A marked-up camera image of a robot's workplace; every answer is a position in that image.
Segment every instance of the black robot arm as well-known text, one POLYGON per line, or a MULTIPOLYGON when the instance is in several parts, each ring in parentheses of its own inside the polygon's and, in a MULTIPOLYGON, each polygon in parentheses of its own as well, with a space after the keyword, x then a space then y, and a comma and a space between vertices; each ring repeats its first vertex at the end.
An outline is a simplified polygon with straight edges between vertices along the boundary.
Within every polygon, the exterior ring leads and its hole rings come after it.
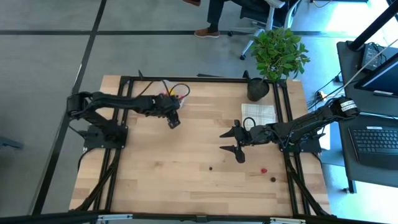
POLYGON ((221 146, 220 148, 235 153, 236 160, 243 163, 245 157, 242 147, 244 146, 273 142, 286 148, 289 144, 299 144, 306 135, 314 133, 334 121, 353 119, 358 115, 359 109, 354 101, 341 97, 332 99, 316 111, 287 123, 255 125, 247 131, 241 126, 239 120, 235 120, 234 127, 220 137, 235 137, 237 146, 221 146))
POLYGON ((177 110, 180 102, 175 95, 147 95, 137 97, 115 96, 102 92, 81 92, 67 99, 67 115, 71 119, 85 119, 91 123, 87 131, 79 131, 85 139, 87 148, 124 147, 127 126, 118 125, 115 120, 108 120, 96 112, 100 108, 119 108, 134 110, 145 116, 167 118, 171 129, 180 124, 177 110))

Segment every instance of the floor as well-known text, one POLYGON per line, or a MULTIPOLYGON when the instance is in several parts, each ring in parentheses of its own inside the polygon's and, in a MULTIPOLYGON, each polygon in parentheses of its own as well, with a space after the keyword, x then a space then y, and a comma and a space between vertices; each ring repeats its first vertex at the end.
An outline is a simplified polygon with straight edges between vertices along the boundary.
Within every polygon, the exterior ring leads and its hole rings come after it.
MULTIPOLYGON (((203 0, 201 7, 193 7, 181 0, 107 0, 99 30, 201 29, 207 26, 208 2, 203 0)), ((70 94, 90 42, 88 35, 11 35, 16 33, 2 31, 91 30, 100 3, 101 0, 0 1, 0 136, 25 145, 21 151, 8 147, 0 151, 0 217, 30 212, 65 109, 65 98, 70 94)), ((309 0, 301 3, 292 30, 332 34, 302 37, 312 59, 306 64, 304 75, 299 76, 308 101, 340 71, 336 43, 354 39, 380 14, 380 7, 386 7, 377 3, 376 10, 375 4, 374 1, 367 4, 333 1, 318 9, 309 0)), ((389 23, 392 27, 396 25, 396 21, 389 23)), ((239 19, 239 7, 227 2, 220 29, 247 26, 249 21, 239 19)), ((386 45, 396 38, 391 37, 390 30, 380 30, 372 40, 386 45)), ((250 37, 222 35, 219 39, 198 39, 184 32, 180 34, 185 35, 173 34, 178 33, 97 35, 80 91, 98 90, 103 75, 137 75, 138 69, 147 76, 204 73, 240 77, 244 70, 258 75, 252 58, 239 59, 250 37)), ((331 92, 336 86, 331 84, 324 91, 331 92)), ((73 122, 72 126, 84 129, 86 124, 73 122)), ((44 213, 67 211, 82 144, 75 133, 67 132, 44 213)), ((344 168, 325 165, 323 171, 333 214, 341 218, 397 222, 394 207, 385 203, 391 201, 391 195, 398 195, 397 189, 357 183, 358 194, 347 195, 341 191, 347 187, 344 168)))

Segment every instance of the person's leg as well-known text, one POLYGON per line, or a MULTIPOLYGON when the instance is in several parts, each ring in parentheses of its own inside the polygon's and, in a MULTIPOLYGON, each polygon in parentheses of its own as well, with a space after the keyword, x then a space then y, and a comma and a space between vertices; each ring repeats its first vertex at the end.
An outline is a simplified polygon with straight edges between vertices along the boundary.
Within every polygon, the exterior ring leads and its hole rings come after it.
POLYGON ((232 0, 232 2, 258 12, 269 12, 269 5, 263 0, 232 0))
POLYGON ((221 13, 223 12, 224 2, 229 0, 210 0, 209 10, 207 14, 207 22, 210 26, 206 29, 195 31, 197 37, 214 37, 220 36, 218 31, 218 22, 220 21, 221 13))
POLYGON ((200 0, 183 0, 186 3, 193 4, 194 6, 200 6, 200 0))

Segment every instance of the sneaker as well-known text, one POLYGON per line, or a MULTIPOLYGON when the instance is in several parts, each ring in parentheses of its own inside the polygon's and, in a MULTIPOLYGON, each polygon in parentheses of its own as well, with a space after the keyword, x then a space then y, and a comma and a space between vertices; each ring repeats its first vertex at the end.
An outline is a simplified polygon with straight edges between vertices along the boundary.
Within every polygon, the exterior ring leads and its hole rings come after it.
POLYGON ((200 1, 192 1, 192 0, 182 0, 186 3, 193 4, 194 6, 200 6, 200 1))
POLYGON ((197 37, 211 37, 211 38, 218 38, 220 36, 220 32, 208 32, 208 28, 206 29, 201 29, 201 30, 196 30, 195 31, 195 36, 197 37))

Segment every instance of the wooden table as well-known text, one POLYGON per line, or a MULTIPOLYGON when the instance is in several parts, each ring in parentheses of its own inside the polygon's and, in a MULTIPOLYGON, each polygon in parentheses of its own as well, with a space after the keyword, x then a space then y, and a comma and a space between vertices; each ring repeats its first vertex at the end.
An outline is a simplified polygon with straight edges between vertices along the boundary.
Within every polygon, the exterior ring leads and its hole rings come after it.
MULTIPOLYGON (((120 76, 105 76, 100 91, 116 94, 120 76)), ((134 82, 133 96, 148 82, 134 82)), ((234 138, 219 138, 241 119, 246 97, 245 83, 186 82, 191 88, 183 108, 181 125, 171 130, 162 118, 143 117, 130 111, 129 134, 121 153, 112 201, 112 212, 207 215, 291 216, 287 174, 278 145, 245 147, 246 162, 219 146, 236 144, 234 138), (261 169, 268 172, 261 174, 261 169)), ((287 82, 293 117, 307 113, 301 82, 287 82)), ((153 84, 146 95, 154 94, 153 84)), ((261 101, 273 105, 272 86, 261 101)), ((286 121, 283 97, 282 111, 286 121)), ((98 110, 111 119, 112 109, 98 110)), ((70 208, 76 208, 98 182, 104 149, 95 149, 81 162, 70 208)), ((305 183, 317 202, 330 212, 319 161, 301 154, 305 183)), ((101 206, 106 198, 105 186, 101 206)), ((296 186, 299 211, 302 201, 296 186)))

